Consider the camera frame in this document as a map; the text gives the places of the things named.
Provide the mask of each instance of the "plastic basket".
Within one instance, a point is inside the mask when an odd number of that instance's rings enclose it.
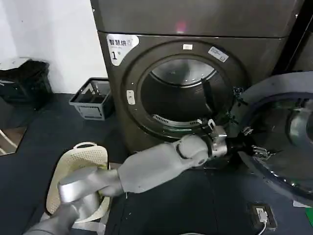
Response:
[[[69,101],[88,120],[105,120],[113,112],[113,97],[106,78],[90,78]]]
[[[98,146],[93,142],[79,143],[60,158],[55,168],[46,200],[46,209],[50,214],[53,214],[60,205],[58,182],[75,170],[94,165],[108,168],[108,153],[104,147]],[[103,217],[108,210],[109,203],[110,198],[104,197],[99,209],[92,216],[78,220],[75,223],[84,223]]]

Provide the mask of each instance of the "power socket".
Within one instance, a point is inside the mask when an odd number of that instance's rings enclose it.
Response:
[[[261,223],[267,223],[268,213],[263,208],[255,208]]]
[[[253,227],[256,230],[262,229],[263,221],[267,219],[266,226],[268,229],[275,230],[277,223],[274,219],[272,210],[268,204],[265,203],[251,203],[248,205],[249,214],[251,216]]]

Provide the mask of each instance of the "gray plastic basket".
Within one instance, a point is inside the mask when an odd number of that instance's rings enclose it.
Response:
[[[91,77],[69,101],[87,120],[105,120],[114,110],[110,83],[106,78]]]

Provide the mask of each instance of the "number 1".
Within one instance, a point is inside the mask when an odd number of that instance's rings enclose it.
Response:
[[[112,51],[112,54],[113,54],[113,60],[117,60],[116,56],[115,56],[115,52]]]

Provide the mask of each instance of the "green object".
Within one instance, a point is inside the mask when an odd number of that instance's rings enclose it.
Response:
[[[307,214],[309,222],[313,227],[313,208],[305,208],[305,213]]]

